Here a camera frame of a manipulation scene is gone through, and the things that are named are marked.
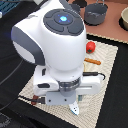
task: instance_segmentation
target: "cable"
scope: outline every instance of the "cable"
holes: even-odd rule
[[[8,103],[7,105],[5,105],[3,108],[0,108],[0,111],[4,110],[5,108],[9,107],[14,101],[16,101],[18,98],[23,98],[27,101],[31,101],[31,102],[38,102],[38,100],[35,99],[29,99],[27,97],[21,96],[19,95],[18,97],[14,98],[10,103]]]
[[[23,63],[23,59],[21,60],[21,62],[18,64],[18,66],[4,79],[0,82],[0,85],[2,85],[9,77],[11,77],[16,71],[17,69],[20,68],[20,66],[22,65]]]
[[[3,108],[0,109],[0,111],[4,110],[5,108],[7,108],[8,106],[10,106],[15,100],[17,100],[18,97],[16,97],[14,100],[12,100],[10,103],[8,103],[7,105],[5,105]]]
[[[37,102],[36,99],[29,99],[29,98],[24,97],[24,96],[21,96],[21,95],[19,95],[18,97],[23,98],[23,99],[25,99],[25,100],[27,100],[27,101]]]

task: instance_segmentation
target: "black panel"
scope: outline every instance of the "black panel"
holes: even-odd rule
[[[44,55],[40,47],[21,29],[14,26],[12,28],[11,37],[14,42],[19,44],[34,56],[35,64],[45,65]]]
[[[63,32],[64,31],[64,27],[59,25],[59,24],[57,24],[57,23],[55,23],[53,20],[47,21],[46,23],[50,28],[52,28],[52,29],[54,29],[56,31],[59,31],[59,32]]]
[[[78,15],[78,14],[76,14],[75,12],[73,12],[73,11],[71,11],[71,10],[64,10],[64,12],[68,12],[68,13],[70,13],[70,14],[72,14],[74,17],[76,17],[76,18],[79,18],[80,16]]]
[[[83,76],[97,76],[98,72],[83,72]]]
[[[68,14],[68,13],[63,13],[63,12],[57,13],[54,16],[54,20],[58,24],[61,24],[61,25],[68,25],[68,24],[71,24],[73,22],[72,16],[70,14]]]
[[[38,84],[38,87],[39,88],[50,88],[50,85],[47,83],[44,83],[44,84]]]
[[[43,69],[43,70],[42,70],[42,76],[45,75],[45,71],[46,71],[46,69]]]
[[[83,28],[83,22],[81,19],[75,20],[72,25],[68,27],[69,33],[77,34],[79,33]]]
[[[51,18],[54,13],[59,12],[59,11],[60,11],[60,9],[58,9],[58,10],[57,10],[57,9],[56,9],[56,10],[52,10],[52,11],[48,12],[48,13],[45,15],[45,17],[46,17],[46,18]]]

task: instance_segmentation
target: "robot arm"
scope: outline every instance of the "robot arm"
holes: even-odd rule
[[[13,26],[11,36],[19,55],[37,65],[33,91],[47,105],[71,105],[76,95],[100,91],[103,75],[83,76],[86,29],[66,0],[47,1]]]

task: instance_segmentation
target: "small object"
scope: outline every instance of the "small object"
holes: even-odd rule
[[[75,114],[78,115],[79,114],[79,107],[77,102],[75,101],[73,104],[69,104],[70,110]]]
[[[85,0],[75,0],[72,3],[79,5],[80,8],[84,8],[87,6],[87,2]]]
[[[86,62],[90,62],[90,63],[93,63],[93,64],[97,64],[97,65],[100,65],[101,62],[100,61],[97,61],[97,60],[93,60],[93,59],[89,59],[89,58],[85,58]]]
[[[124,27],[126,28],[126,30],[128,30],[128,7],[122,11],[121,17],[123,19]]]
[[[83,99],[83,96],[82,95],[78,95],[78,102],[82,101],[82,99]]]
[[[39,98],[38,96],[34,95],[32,99],[37,100],[38,98]]]
[[[93,53],[95,51],[96,44],[93,41],[89,41],[86,44],[86,52],[87,53]]]

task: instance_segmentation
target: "orange stick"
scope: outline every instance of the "orange stick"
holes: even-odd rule
[[[90,62],[90,63],[93,63],[93,64],[97,64],[97,65],[100,65],[101,62],[100,61],[97,61],[97,60],[93,60],[93,59],[89,59],[89,58],[85,58],[86,62]]]

